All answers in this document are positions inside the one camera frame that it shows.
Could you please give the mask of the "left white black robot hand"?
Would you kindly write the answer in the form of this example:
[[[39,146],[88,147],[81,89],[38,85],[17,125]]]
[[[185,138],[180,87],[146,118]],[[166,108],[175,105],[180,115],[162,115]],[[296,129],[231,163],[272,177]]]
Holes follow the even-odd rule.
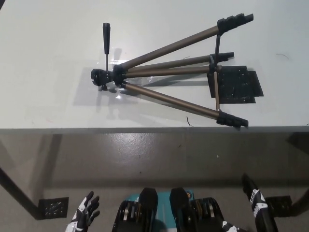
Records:
[[[90,191],[82,200],[65,232],[87,232],[96,217],[100,215],[99,196]]]

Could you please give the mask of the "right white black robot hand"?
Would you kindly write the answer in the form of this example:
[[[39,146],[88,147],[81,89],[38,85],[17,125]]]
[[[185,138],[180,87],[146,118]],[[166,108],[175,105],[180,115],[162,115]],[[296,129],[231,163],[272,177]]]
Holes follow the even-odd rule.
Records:
[[[263,210],[268,209],[268,204],[254,181],[244,173],[241,178],[243,192],[246,194],[252,208],[253,216],[256,218]]]

